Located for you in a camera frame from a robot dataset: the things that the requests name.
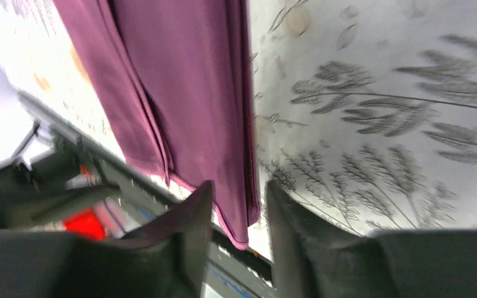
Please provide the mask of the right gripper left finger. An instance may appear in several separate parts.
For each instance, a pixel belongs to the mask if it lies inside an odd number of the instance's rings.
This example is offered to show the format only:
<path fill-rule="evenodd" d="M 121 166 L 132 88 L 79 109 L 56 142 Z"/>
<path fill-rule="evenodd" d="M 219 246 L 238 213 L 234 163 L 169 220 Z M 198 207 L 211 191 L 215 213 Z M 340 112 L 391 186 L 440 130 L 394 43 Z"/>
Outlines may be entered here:
<path fill-rule="evenodd" d="M 108 184 L 0 191 L 0 297 L 199 297 L 212 237 L 212 181 L 120 239 L 31 229 L 118 192 Z"/>

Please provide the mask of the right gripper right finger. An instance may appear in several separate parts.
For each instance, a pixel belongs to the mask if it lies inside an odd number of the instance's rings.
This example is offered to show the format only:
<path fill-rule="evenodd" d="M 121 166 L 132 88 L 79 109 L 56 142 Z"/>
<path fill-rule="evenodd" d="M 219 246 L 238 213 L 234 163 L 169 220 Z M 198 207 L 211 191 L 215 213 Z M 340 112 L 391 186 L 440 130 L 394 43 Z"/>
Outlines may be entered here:
<path fill-rule="evenodd" d="M 266 184 L 278 297 L 477 297 L 477 230 L 357 236 Z"/>

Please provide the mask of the purple cloth napkin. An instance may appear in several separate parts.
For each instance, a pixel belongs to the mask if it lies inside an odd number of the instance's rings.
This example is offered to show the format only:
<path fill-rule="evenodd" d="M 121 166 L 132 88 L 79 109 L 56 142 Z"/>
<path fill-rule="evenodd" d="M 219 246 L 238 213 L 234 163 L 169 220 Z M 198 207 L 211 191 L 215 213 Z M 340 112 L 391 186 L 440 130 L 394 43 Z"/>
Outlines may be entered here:
<path fill-rule="evenodd" d="M 219 223 L 248 248 L 260 216 L 246 1 L 55 1 L 134 168 L 215 184 Z"/>

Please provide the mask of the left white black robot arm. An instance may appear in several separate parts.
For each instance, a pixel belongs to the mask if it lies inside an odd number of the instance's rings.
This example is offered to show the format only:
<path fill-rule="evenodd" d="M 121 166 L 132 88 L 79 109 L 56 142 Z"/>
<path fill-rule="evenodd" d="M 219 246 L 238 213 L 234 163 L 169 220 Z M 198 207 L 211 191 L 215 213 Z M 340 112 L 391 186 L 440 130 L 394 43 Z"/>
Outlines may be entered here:
<path fill-rule="evenodd" d="M 77 152 L 66 149 L 57 139 L 54 149 L 27 165 L 22 153 L 40 135 L 41 124 L 34 122 L 12 156 L 0 162 L 0 229 L 32 228 L 65 219 L 108 197 L 120 194 L 111 183 L 81 175 Z"/>

